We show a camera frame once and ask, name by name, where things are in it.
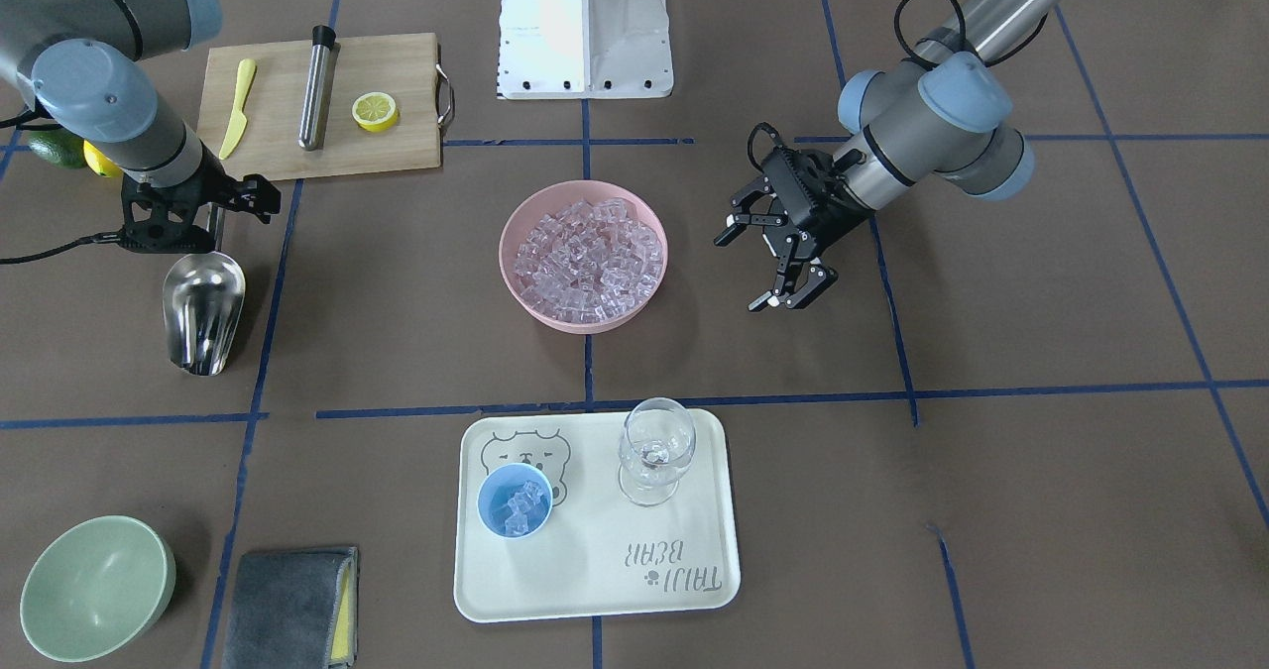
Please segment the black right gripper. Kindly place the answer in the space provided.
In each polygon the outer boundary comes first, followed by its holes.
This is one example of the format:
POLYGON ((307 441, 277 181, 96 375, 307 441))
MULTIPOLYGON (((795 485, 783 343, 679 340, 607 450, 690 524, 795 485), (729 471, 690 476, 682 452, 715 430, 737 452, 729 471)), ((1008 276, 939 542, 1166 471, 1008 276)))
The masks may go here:
POLYGON ((124 222, 115 244, 128 253, 212 253, 214 235, 195 225, 204 204, 249 213, 266 225, 280 213, 280 190, 258 173, 228 175, 220 159, 206 156, 193 176, 174 187, 154 187, 123 176, 121 189, 124 222))

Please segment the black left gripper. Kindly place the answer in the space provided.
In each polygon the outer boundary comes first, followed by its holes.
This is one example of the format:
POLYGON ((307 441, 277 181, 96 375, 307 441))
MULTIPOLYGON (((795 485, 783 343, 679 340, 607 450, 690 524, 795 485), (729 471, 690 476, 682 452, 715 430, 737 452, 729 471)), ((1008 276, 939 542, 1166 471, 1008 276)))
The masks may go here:
POLYGON ((747 303, 749 312, 805 308, 830 286, 838 272, 821 254, 873 217, 860 204, 830 155, 777 146, 758 168, 758 176, 736 190, 725 231, 714 246, 727 246, 747 227, 764 229, 764 241, 777 258, 775 281, 747 303))

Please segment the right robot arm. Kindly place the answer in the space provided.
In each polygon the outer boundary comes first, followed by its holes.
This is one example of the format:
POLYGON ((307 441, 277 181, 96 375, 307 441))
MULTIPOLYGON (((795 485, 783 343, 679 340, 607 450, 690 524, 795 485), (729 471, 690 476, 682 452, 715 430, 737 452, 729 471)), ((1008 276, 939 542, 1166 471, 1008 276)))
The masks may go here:
POLYGON ((202 208, 263 223, 280 213, 272 182, 225 171, 141 66, 213 41, 220 0, 1 0, 1 15, 3 80, 29 116, 58 123, 123 171, 122 226, 89 242, 212 253, 213 231, 195 222, 202 208))

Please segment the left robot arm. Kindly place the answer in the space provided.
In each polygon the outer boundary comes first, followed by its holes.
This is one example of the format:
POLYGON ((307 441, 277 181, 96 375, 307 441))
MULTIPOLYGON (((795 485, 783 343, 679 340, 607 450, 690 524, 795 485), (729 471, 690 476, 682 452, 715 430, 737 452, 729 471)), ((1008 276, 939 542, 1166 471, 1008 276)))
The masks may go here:
POLYGON ((901 15, 893 37, 904 60, 860 71, 838 96, 848 138, 832 154, 789 146, 769 123, 750 137, 770 149, 750 156, 756 176, 731 199, 727 246, 760 229, 777 262, 773 284, 749 308, 805 308, 838 281, 822 254, 929 175, 978 201, 1023 190, 1036 169, 1025 136, 1009 124, 1011 96, 994 65, 1019 55, 1061 0, 948 0, 952 17, 916 43, 901 15))

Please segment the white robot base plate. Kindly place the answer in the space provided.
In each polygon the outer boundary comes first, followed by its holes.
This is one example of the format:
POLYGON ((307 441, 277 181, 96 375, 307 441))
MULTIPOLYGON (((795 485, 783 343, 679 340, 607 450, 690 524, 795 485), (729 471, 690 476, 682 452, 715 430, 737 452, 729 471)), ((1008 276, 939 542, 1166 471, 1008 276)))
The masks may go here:
POLYGON ((500 0, 496 95, 505 100, 670 96, 666 0, 500 0))

